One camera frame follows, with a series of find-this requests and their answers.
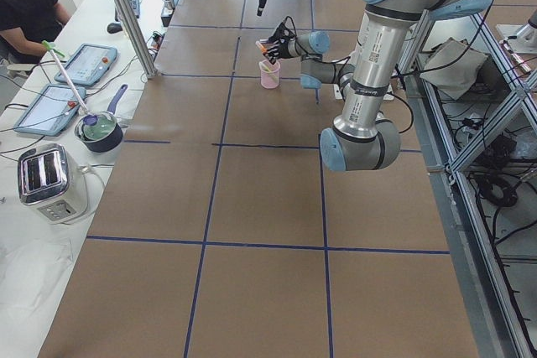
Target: table surface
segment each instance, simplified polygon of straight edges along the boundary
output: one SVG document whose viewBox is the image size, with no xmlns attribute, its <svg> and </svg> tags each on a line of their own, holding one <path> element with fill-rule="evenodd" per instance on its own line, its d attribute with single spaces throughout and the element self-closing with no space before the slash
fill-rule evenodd
<svg viewBox="0 0 537 358">
<path fill-rule="evenodd" d="M 164 32 L 160 21 L 161 0 L 140 0 L 141 15 L 138 20 L 143 36 L 148 39 L 153 31 Z M 102 44 L 117 48 L 118 57 L 112 68 L 88 89 L 96 92 L 104 83 L 118 75 L 126 67 L 126 73 L 97 95 L 87 99 L 91 111 L 104 111 L 121 84 L 128 90 L 117 105 L 116 117 L 125 127 L 129 124 L 147 81 L 143 68 L 136 60 L 133 46 L 124 32 L 109 34 L 107 25 L 114 21 L 113 0 L 84 0 L 55 41 L 58 49 L 72 54 L 82 43 Z M 51 60 L 46 55 L 43 60 Z M 32 91 L 39 92 L 53 78 L 57 67 L 44 65 L 34 70 L 26 80 L 13 102 L 28 105 L 34 98 Z M 0 130 L 13 127 L 23 113 L 22 109 L 8 108 L 0 116 Z M 59 143 L 79 165 L 101 165 L 94 168 L 95 174 L 86 174 L 89 206 L 73 225 L 51 225 L 50 222 L 20 203 L 17 186 L 17 162 L 0 158 L 0 355 L 34 357 L 38 354 L 55 311 L 60 303 L 65 285 L 71 274 L 93 214 L 108 181 L 112 167 L 121 147 L 106 153 L 89 151 L 74 135 L 75 117 L 57 137 L 45 137 L 38 145 Z M 0 152 L 15 148 L 23 150 L 5 153 L 17 159 L 26 147 L 40 136 L 0 132 Z"/>
</svg>

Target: computer mouse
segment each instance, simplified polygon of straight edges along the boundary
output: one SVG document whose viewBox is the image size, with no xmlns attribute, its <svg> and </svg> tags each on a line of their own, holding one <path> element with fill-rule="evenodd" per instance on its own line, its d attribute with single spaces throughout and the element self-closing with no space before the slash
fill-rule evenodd
<svg viewBox="0 0 537 358">
<path fill-rule="evenodd" d="M 107 26 L 107 31 L 109 34 L 115 34 L 119 31 L 123 31 L 123 27 L 121 26 L 121 23 L 109 23 Z"/>
</svg>

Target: black t-shirt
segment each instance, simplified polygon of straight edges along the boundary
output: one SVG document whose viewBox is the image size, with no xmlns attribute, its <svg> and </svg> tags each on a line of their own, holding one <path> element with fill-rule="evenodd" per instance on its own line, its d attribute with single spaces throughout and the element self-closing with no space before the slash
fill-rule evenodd
<svg viewBox="0 0 537 358">
<path fill-rule="evenodd" d="M 28 41 L 54 41 L 61 31 L 54 5 L 58 0 L 0 0 L 0 31 L 20 27 Z M 37 63 L 38 56 L 20 54 L 7 41 L 9 51 L 22 63 Z"/>
</svg>

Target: blue pot handle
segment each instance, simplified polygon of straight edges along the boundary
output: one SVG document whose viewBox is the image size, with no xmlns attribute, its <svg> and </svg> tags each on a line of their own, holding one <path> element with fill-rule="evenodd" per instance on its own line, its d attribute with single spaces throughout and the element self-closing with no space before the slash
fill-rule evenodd
<svg viewBox="0 0 537 358">
<path fill-rule="evenodd" d="M 110 104 L 108 105 L 107 111 L 110 113 L 116 113 L 116 106 L 123 94 L 125 94 L 125 91 L 127 90 L 127 85 L 123 84 L 121 87 L 119 87 L 119 90 L 117 90 L 116 95 L 112 98 L 110 101 Z"/>
</svg>

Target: pot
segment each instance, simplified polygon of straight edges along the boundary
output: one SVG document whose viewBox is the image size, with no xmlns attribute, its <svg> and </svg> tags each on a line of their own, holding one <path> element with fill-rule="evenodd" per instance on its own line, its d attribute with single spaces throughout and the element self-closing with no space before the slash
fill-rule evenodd
<svg viewBox="0 0 537 358">
<path fill-rule="evenodd" d="M 126 89 L 126 84 L 119 88 L 106 111 L 89 113 L 76 125 L 75 135 L 91 151 L 96 153 L 110 151 L 123 140 L 123 131 L 117 123 L 114 113 L 117 103 Z"/>
</svg>

